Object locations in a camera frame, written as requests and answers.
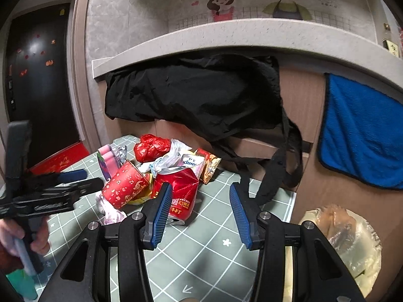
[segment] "human hand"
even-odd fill
[[[50,249],[47,221],[48,217],[42,218],[41,226],[36,234],[36,239],[31,243],[31,250],[41,255],[45,255]],[[14,237],[23,239],[24,236],[24,230],[14,220],[0,219],[0,243],[9,254],[19,257],[14,244]]]

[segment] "cutting mat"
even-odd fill
[[[128,146],[132,152],[135,137],[124,136],[112,146]],[[88,178],[102,177],[92,154],[66,171],[85,169]],[[229,202],[229,187],[239,181],[239,175],[217,170],[218,176],[208,185],[201,184],[195,208],[188,226],[167,225],[162,242],[154,251],[145,251],[152,295],[156,302],[178,302],[186,297],[199,301],[247,301],[256,271],[257,251],[248,251],[239,238]],[[249,195],[254,197],[260,182],[252,179]],[[290,221],[295,193],[279,189],[274,200],[265,205],[283,221]],[[126,213],[140,207],[127,206]],[[75,204],[75,210],[50,218],[49,242],[51,250],[44,257],[45,271],[36,278],[41,294],[60,260],[82,229],[103,215],[95,206],[95,194],[87,195]],[[119,301],[117,248],[112,248],[110,287],[112,302]]]

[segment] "red paper cup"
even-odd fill
[[[105,183],[102,194],[110,204],[120,209],[149,185],[143,174],[130,161],[126,161]]]

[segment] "black door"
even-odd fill
[[[66,70],[69,7],[50,6],[11,23],[5,92],[10,121],[32,122],[28,167],[79,142]]]

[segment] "blue towel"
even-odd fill
[[[403,105],[328,74],[318,158],[324,167],[368,185],[403,189]]]

